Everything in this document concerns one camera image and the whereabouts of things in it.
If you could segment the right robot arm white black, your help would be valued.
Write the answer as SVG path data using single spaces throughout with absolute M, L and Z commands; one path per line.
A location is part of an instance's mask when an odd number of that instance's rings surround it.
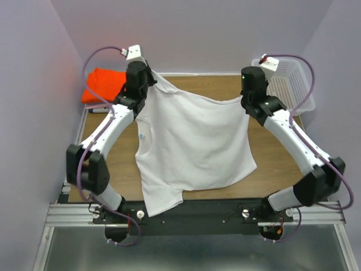
M 267 95 L 268 82 L 260 67 L 241 70 L 241 106 L 260 126 L 271 132 L 289 152 L 303 177 L 293 186 L 268 195 L 262 201 L 259 214 L 272 221 L 288 208 L 310 207 L 338 192 L 345 162 L 322 151 L 293 122 L 286 106 L 275 96 Z

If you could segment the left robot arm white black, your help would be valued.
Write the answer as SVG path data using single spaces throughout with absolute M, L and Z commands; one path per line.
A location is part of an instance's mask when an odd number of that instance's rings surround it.
M 148 88 L 155 83 L 146 60 L 130 61 L 126 82 L 108 115 L 91 136 L 79 145 L 70 145 L 66 151 L 67 181 L 79 191 L 90 192 L 96 202 L 107 208 L 105 215 L 113 223 L 124 219 L 126 202 L 110 185 L 106 158 L 121 133 L 143 109 Z

